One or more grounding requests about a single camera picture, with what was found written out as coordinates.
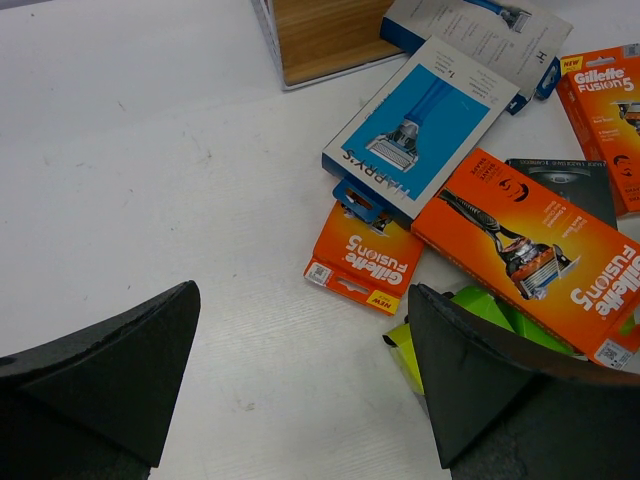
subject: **tabletop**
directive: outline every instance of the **tabletop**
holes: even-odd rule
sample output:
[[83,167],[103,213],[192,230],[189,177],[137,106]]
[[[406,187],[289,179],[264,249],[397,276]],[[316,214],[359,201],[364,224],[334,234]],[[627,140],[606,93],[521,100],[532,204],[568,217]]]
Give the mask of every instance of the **tabletop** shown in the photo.
[[[574,24],[563,54],[638,41],[637,0],[536,3]],[[402,62],[284,94],[248,0],[0,11],[0,356],[193,279],[153,479],[450,478],[381,339],[406,300],[389,319],[302,278],[333,205],[320,152]],[[555,94],[480,146],[583,158]],[[414,281],[468,278],[427,251]]]

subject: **blue razor handle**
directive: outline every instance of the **blue razor handle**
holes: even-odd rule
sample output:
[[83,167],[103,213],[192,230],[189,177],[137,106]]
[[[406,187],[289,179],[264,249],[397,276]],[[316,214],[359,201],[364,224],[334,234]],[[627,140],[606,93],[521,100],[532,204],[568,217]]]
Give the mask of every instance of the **blue razor handle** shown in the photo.
[[440,101],[452,90],[453,87],[451,85],[444,80],[436,78],[420,101],[409,113],[407,113],[407,115],[405,115],[404,118],[421,127],[429,113],[431,113],[436,105],[440,103]]
[[487,10],[491,10],[493,13],[500,15],[502,12],[502,5],[498,5],[493,2],[489,2],[487,0],[464,0],[467,3],[472,3],[473,5],[477,5],[478,7],[486,8]]

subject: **orange box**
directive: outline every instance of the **orange box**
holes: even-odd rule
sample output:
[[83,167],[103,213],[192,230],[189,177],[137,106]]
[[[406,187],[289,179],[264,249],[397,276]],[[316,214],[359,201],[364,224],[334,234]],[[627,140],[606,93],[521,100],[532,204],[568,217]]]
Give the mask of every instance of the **orange box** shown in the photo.
[[640,326],[640,244],[482,150],[412,225],[425,242],[591,360],[622,368]]
[[616,213],[640,211],[640,44],[564,57],[558,95],[587,160],[606,161]]
[[337,202],[322,229],[306,279],[394,315],[424,244],[388,217],[367,225]]

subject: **gillette text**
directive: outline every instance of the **gillette text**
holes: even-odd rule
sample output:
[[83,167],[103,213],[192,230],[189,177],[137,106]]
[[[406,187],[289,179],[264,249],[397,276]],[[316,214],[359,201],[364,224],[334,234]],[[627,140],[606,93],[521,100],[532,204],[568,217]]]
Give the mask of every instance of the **gillette text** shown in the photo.
[[356,270],[368,270],[371,276],[377,280],[386,280],[391,285],[399,285],[402,282],[402,274],[407,271],[407,265],[398,265],[395,258],[382,255],[370,248],[361,245],[362,237],[352,235],[347,245],[345,260]]
[[343,155],[345,160],[349,160],[351,165],[360,169],[366,176],[371,177],[374,182],[383,185],[387,185],[387,189],[394,190],[394,194],[400,194],[402,198],[406,198],[409,195],[409,189],[404,188],[401,183],[396,182],[394,179],[389,178],[389,175],[384,173],[378,173],[378,167],[367,165],[366,163],[358,160],[353,156],[353,150],[347,150]]
[[580,92],[597,92],[610,88],[624,88],[630,92],[635,88],[630,77],[625,77],[624,70],[617,68],[607,68],[604,72],[589,70],[586,73],[576,73],[573,79],[578,84]]
[[625,245],[622,254],[611,260],[586,292],[579,288],[571,292],[571,300],[582,305],[586,311],[591,310],[595,303],[596,311],[602,316],[607,316],[624,305],[622,296],[625,293],[635,292],[638,288],[640,255],[636,256],[636,251]]

